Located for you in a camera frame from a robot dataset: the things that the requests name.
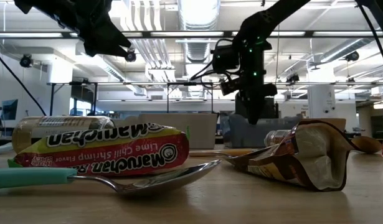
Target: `desk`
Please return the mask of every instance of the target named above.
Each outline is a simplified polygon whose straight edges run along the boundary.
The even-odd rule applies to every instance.
[[[12,156],[0,156],[0,167]],[[310,192],[239,173],[226,162],[203,179],[154,200],[124,200],[102,184],[82,181],[0,189],[0,223],[380,224],[383,157],[352,152],[342,192]]]

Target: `open chip bag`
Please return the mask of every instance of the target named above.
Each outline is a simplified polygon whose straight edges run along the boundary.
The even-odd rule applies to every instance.
[[[47,136],[9,160],[9,166],[71,167],[88,175],[140,175],[179,167],[188,154],[184,133],[148,123]]]
[[[253,157],[226,159],[236,168],[310,190],[342,190],[346,161],[356,146],[335,126],[323,121],[301,121],[280,144]]]

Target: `ceiling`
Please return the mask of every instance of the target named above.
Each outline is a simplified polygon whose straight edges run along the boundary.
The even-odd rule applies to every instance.
[[[118,10],[118,2],[114,1],[113,7]],[[266,6],[261,6],[261,1],[239,1],[239,0],[221,0],[219,16],[217,18],[216,30],[238,30],[242,21],[256,13],[267,9],[276,1],[266,0]],[[364,20],[361,12],[354,7],[354,1],[350,0],[312,0],[303,9],[294,13],[288,19],[283,21],[277,29],[279,30],[369,30],[367,22]],[[161,26],[163,30],[179,30],[179,13],[177,1],[162,0],[161,5]],[[370,18],[377,27],[375,20],[369,13]],[[120,18],[113,15],[112,21],[121,30]],[[62,29],[44,14],[33,9],[28,15],[23,14],[13,4],[6,4],[0,1],[0,32],[61,32]],[[289,73],[284,73],[290,66],[298,62],[301,58],[306,58],[312,52],[314,54],[323,54],[336,46],[342,44],[347,39],[339,38],[320,38],[320,39],[269,39],[273,49],[265,54],[265,65],[267,75],[265,81],[274,82],[276,74],[284,82]],[[174,66],[175,77],[180,80],[187,75],[185,69],[184,44],[177,43],[177,39],[166,39],[165,45],[172,65]],[[4,47],[51,47],[71,60],[75,61],[76,70],[74,76],[87,77],[89,80],[98,82],[112,81],[112,78],[85,57],[76,54],[75,46],[81,46],[75,39],[54,39],[54,40],[15,40],[7,39],[4,41]],[[339,81],[347,80],[347,76],[353,76],[358,73],[371,71],[383,65],[383,59],[378,54],[379,50],[373,41],[370,44],[357,50],[360,59],[357,62],[346,63],[344,60],[335,60],[332,62],[335,71],[335,77]],[[135,62],[128,63],[123,58],[105,57],[114,67],[119,69],[126,79],[133,82],[148,82],[145,69],[146,63],[140,55]],[[307,74],[306,67],[297,71],[301,80],[305,79]],[[373,75],[366,75],[364,78],[356,79],[357,82],[371,82],[383,77],[383,72]]]

